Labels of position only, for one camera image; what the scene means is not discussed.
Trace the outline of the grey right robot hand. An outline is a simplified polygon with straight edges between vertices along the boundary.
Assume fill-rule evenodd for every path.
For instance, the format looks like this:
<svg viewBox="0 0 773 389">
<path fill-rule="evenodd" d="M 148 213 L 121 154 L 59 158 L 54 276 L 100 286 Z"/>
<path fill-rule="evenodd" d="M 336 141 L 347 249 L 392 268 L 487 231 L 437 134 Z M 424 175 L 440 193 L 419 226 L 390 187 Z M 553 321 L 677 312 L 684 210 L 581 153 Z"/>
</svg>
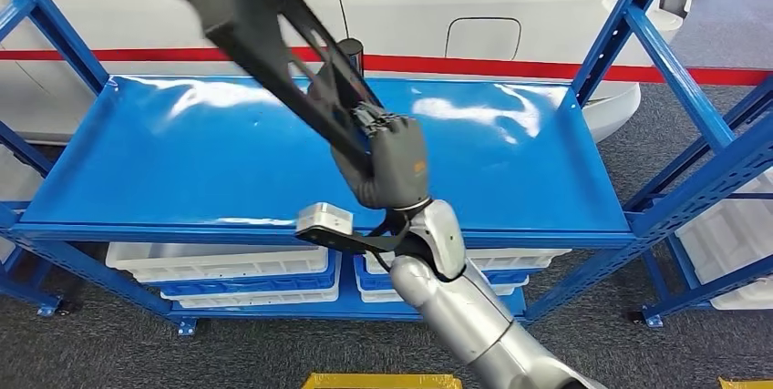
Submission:
<svg viewBox="0 0 773 389">
<path fill-rule="evenodd" d="M 429 198 L 428 154 L 419 121 L 362 103 L 352 110 L 370 146 L 369 169 L 331 150 L 336 166 L 360 205 L 404 210 Z"/>
</svg>

